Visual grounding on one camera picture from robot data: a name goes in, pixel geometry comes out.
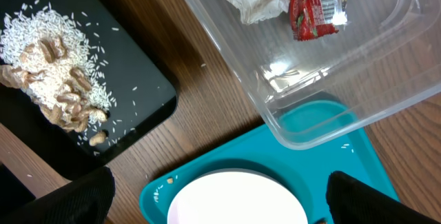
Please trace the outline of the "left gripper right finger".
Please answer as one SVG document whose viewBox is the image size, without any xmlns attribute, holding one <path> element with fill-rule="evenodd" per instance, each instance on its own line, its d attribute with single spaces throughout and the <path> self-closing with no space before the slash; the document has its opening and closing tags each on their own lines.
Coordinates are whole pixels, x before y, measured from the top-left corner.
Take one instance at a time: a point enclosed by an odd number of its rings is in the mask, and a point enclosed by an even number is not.
<svg viewBox="0 0 441 224">
<path fill-rule="evenodd" d="M 334 223 L 440 224 L 341 171 L 329 175 L 326 200 Z"/>
</svg>

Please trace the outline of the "rice and peanut pile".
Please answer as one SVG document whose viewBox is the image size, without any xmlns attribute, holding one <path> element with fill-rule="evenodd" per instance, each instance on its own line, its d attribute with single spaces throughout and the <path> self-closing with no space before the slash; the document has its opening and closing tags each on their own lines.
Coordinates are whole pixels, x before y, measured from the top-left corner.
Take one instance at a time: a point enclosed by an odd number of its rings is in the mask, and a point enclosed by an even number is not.
<svg viewBox="0 0 441 224">
<path fill-rule="evenodd" d="M 23 4 L 5 13 L 1 29 L 1 84 L 27 94 L 52 124 L 80 143 L 95 147 L 112 144 L 103 127 L 117 105 L 107 89 L 105 52 L 91 45 L 74 15 L 62 15 L 51 4 L 32 13 Z"/>
</svg>

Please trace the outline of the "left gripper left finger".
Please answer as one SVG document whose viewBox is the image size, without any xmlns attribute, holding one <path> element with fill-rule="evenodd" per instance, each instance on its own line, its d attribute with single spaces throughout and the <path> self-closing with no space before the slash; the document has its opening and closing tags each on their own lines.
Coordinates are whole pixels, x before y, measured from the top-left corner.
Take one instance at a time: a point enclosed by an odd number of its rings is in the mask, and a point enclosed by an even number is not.
<svg viewBox="0 0 441 224">
<path fill-rule="evenodd" d="M 6 216 L 16 224 L 103 224 L 115 196 L 110 168 L 100 167 Z"/>
</svg>

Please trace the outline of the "red snack wrapper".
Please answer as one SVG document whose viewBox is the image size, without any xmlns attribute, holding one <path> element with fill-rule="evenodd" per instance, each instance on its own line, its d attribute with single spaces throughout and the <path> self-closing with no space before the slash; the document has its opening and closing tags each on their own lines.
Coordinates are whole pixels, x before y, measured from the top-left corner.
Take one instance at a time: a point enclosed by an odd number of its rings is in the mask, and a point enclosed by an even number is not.
<svg viewBox="0 0 441 224">
<path fill-rule="evenodd" d="M 347 0 L 290 0 L 289 18 L 296 41 L 338 33 L 347 24 Z"/>
</svg>

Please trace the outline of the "large white plate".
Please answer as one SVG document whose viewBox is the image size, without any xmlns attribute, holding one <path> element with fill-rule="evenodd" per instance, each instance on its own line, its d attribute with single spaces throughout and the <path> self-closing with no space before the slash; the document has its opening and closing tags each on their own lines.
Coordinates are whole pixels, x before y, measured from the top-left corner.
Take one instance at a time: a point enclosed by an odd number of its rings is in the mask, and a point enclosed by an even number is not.
<svg viewBox="0 0 441 224">
<path fill-rule="evenodd" d="M 279 182 L 254 172 L 219 171 L 188 183 L 173 198 L 174 224 L 307 223 L 300 201 Z"/>
</svg>

